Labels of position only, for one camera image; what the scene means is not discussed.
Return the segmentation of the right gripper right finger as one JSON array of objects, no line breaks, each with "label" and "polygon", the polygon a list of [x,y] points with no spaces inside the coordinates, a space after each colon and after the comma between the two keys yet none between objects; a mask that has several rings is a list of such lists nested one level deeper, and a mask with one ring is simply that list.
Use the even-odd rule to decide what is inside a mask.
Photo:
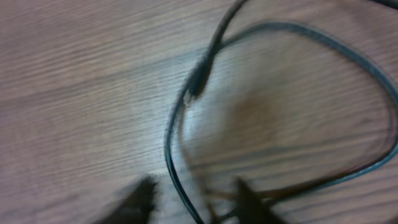
[{"label": "right gripper right finger", "polygon": [[243,179],[236,179],[236,188],[234,214],[240,224],[286,224],[262,203],[255,191]]}]

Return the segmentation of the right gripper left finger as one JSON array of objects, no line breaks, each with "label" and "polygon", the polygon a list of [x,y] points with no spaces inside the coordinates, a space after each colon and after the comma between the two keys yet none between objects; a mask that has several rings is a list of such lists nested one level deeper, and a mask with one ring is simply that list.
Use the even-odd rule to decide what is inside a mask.
[{"label": "right gripper left finger", "polygon": [[94,224],[148,224],[155,210],[157,186],[153,176],[144,177],[118,206]]}]

